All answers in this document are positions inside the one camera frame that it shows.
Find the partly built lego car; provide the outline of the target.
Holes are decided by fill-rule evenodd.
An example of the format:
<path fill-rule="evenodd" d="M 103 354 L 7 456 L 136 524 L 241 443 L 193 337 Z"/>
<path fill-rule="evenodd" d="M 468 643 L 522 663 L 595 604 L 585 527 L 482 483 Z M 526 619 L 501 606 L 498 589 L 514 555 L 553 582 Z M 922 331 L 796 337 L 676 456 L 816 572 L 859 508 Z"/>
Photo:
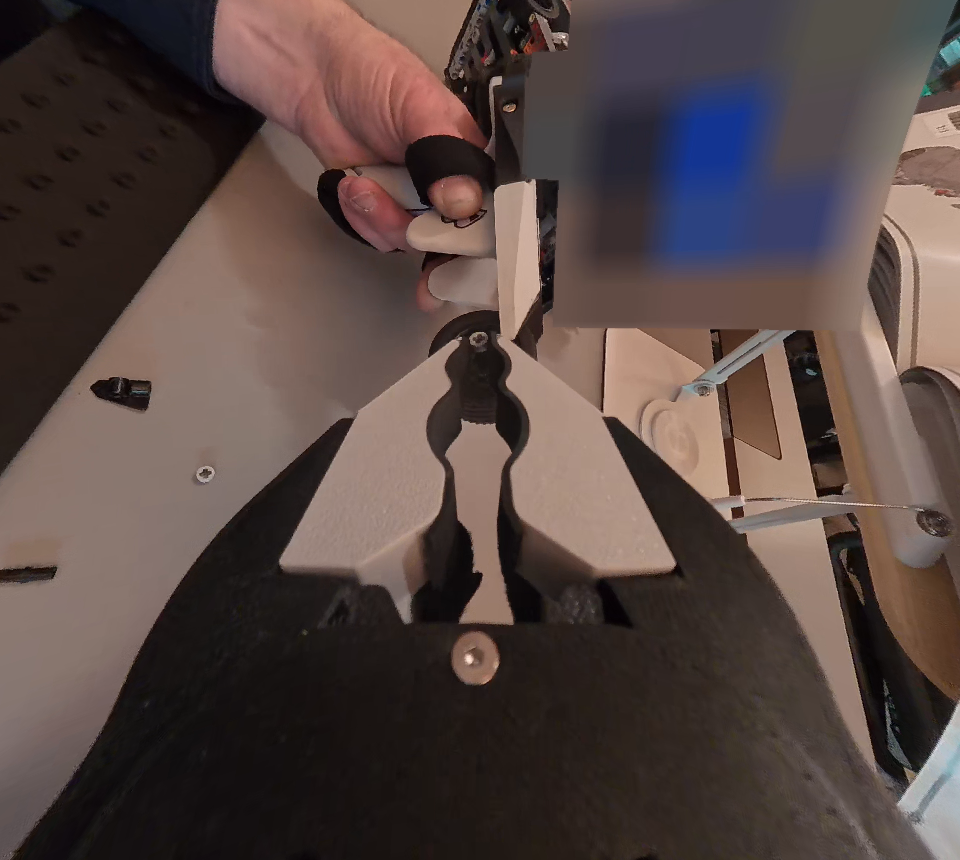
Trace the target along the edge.
<path fill-rule="evenodd" d="M 476 89 L 501 76 L 514 59 L 570 47 L 566 0 L 473 0 L 443 73 L 466 105 Z"/>

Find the white book stand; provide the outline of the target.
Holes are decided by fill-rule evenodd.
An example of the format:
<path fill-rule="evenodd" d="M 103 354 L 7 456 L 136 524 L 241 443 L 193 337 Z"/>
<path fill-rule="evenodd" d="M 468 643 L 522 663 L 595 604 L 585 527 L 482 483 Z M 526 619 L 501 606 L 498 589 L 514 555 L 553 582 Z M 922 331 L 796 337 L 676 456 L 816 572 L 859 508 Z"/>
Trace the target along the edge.
<path fill-rule="evenodd" d="M 895 791 L 958 697 L 958 373 L 863 336 L 612 329 L 602 406 L 723 508 Z"/>

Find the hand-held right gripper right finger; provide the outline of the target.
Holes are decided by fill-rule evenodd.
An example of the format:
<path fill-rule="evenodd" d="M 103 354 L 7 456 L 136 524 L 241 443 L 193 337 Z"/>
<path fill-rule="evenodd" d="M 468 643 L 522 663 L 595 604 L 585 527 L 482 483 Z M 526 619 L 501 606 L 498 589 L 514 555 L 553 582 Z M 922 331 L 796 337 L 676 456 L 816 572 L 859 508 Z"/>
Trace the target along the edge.
<path fill-rule="evenodd" d="M 677 569 L 602 412 L 515 342 L 493 343 L 496 432 L 509 449 L 497 544 L 514 624 L 546 622 L 569 590 L 604 618 L 601 585 Z"/>

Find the open instruction book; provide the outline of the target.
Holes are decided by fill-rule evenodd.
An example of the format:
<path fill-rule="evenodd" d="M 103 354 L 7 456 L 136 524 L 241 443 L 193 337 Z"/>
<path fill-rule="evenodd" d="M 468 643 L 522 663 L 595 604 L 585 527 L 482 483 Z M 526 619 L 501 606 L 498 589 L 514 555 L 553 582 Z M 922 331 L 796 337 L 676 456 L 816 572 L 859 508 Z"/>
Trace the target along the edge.
<path fill-rule="evenodd" d="M 899 374 L 959 370 L 958 107 L 914 117 L 894 172 L 869 294 Z"/>

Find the person's left hand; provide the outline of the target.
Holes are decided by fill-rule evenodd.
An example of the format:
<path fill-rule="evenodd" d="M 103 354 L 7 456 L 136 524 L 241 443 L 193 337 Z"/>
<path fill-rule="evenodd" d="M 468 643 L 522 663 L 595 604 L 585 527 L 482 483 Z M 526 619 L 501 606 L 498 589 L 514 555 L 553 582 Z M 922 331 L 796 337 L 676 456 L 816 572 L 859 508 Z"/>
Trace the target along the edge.
<path fill-rule="evenodd" d="M 218 0 L 212 69 L 327 169 L 401 165 L 430 136 L 487 145 L 426 64 L 343 0 Z"/>

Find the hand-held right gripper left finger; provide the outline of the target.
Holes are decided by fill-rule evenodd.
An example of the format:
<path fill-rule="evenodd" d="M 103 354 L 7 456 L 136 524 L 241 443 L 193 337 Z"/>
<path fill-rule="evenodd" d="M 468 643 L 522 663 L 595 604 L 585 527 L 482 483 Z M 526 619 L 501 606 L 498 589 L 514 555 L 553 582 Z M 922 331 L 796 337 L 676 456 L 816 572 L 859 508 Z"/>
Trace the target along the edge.
<path fill-rule="evenodd" d="M 448 453 L 462 433 L 456 338 L 359 411 L 296 526 L 287 574 L 387 590 L 401 619 L 458 622 L 472 599 L 472 541 Z"/>

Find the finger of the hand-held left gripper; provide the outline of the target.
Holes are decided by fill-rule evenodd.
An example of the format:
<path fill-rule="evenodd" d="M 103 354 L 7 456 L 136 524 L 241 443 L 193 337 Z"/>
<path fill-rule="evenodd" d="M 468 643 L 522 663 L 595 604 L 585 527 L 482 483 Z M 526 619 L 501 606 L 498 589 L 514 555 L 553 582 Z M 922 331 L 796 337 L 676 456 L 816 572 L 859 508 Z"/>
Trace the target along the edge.
<path fill-rule="evenodd" d="M 539 342 L 544 335 L 542 187 L 550 193 L 552 183 L 518 181 L 493 194 L 499 327 L 511 342 Z"/>

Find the black perforated office chair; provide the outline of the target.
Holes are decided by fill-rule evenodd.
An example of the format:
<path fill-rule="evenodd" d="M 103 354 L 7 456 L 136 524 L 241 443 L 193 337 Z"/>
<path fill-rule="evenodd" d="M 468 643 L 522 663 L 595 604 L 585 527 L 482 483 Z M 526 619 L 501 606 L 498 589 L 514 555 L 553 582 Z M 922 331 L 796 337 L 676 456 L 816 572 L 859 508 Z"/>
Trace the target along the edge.
<path fill-rule="evenodd" d="M 263 123 L 92 10 L 2 63 L 1 470 Z"/>

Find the black lego wheel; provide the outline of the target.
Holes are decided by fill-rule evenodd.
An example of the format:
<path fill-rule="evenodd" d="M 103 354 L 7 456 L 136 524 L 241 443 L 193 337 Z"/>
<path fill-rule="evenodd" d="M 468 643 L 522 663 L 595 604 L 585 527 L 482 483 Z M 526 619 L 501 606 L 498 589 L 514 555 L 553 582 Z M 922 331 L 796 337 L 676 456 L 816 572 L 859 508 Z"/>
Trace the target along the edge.
<path fill-rule="evenodd" d="M 476 332 L 500 333 L 500 316 L 498 311 L 478 310 L 461 314 L 443 326 L 433 338 L 428 357 L 432 357 L 449 343 L 462 338 L 469 338 Z M 538 344 L 544 335 L 544 313 L 540 304 L 535 304 L 531 313 L 527 315 L 519 332 L 512 342 L 527 353 L 534 361 L 539 359 Z"/>

